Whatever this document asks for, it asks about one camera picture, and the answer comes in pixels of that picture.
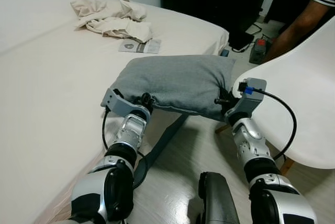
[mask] gray pillow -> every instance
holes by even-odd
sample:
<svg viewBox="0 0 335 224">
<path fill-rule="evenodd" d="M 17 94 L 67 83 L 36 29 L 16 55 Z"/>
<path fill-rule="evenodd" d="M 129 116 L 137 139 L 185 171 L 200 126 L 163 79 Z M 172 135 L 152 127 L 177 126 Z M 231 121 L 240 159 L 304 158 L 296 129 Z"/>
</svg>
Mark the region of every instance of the gray pillow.
<svg viewBox="0 0 335 224">
<path fill-rule="evenodd" d="M 111 89 L 134 102 L 149 93 L 153 107 L 223 121 L 215 104 L 219 89 L 230 90 L 234 60 L 216 55 L 153 56 L 131 60 Z"/>
</svg>

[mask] beige cloth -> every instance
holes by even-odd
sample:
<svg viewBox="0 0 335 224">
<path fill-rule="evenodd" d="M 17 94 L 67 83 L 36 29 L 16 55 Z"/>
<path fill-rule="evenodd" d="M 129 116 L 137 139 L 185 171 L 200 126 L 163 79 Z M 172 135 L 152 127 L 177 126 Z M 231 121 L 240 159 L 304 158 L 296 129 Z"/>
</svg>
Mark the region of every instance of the beige cloth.
<svg viewBox="0 0 335 224">
<path fill-rule="evenodd" d="M 129 0 L 76 0 L 71 6 L 79 18 L 76 28 L 86 26 L 103 36 L 134 38 L 139 42 L 152 38 L 151 23 L 143 21 L 146 9 Z"/>
</svg>

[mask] floor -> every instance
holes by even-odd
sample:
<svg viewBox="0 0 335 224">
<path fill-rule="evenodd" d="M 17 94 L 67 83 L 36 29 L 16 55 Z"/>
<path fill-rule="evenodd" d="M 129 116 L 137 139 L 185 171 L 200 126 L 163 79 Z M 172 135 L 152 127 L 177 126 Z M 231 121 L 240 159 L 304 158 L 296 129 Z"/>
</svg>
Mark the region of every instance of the floor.
<svg viewBox="0 0 335 224">
<path fill-rule="evenodd" d="M 267 36 L 276 36 L 281 24 L 259 24 Z M 252 26 L 248 32 L 255 32 Z M 236 59 L 232 81 L 255 67 L 248 62 L 250 48 L 244 53 L 230 51 Z M 189 117 L 149 170 L 143 184 L 135 190 L 134 210 L 129 224 L 195 224 L 203 209 L 197 196 L 201 172 L 224 175 L 230 187 L 241 224 L 250 224 L 248 184 L 237 160 L 236 147 L 229 129 L 216 135 L 217 121 Z M 335 223 L 335 170 L 318 170 L 295 163 L 288 179 L 308 199 L 320 224 Z"/>
</svg>

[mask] white bedsheet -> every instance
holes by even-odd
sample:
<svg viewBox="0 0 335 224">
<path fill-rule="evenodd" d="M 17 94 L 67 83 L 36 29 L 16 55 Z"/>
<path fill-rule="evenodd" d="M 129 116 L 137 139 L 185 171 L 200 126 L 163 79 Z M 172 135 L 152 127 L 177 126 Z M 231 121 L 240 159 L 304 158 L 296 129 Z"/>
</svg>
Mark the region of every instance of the white bedsheet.
<svg viewBox="0 0 335 224">
<path fill-rule="evenodd" d="M 208 22 L 147 9 L 159 55 L 218 54 L 228 41 Z M 121 41 L 73 31 L 71 22 L 0 55 L 0 223 L 47 223 L 102 155 L 105 91 L 131 59 L 148 55 L 118 52 Z M 144 147 L 177 116 L 157 111 Z M 110 120 L 109 135 L 119 122 Z"/>
</svg>

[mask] person's arm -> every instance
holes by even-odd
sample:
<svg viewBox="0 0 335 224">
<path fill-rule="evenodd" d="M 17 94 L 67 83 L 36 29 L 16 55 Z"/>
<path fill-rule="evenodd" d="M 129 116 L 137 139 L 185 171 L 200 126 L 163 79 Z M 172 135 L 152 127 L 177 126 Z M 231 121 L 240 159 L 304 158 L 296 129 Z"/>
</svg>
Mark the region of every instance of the person's arm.
<svg viewBox="0 0 335 224">
<path fill-rule="evenodd" d="M 274 41 L 263 62 L 270 61 L 294 48 L 297 42 L 328 12 L 330 6 L 310 0 L 298 18 Z"/>
</svg>

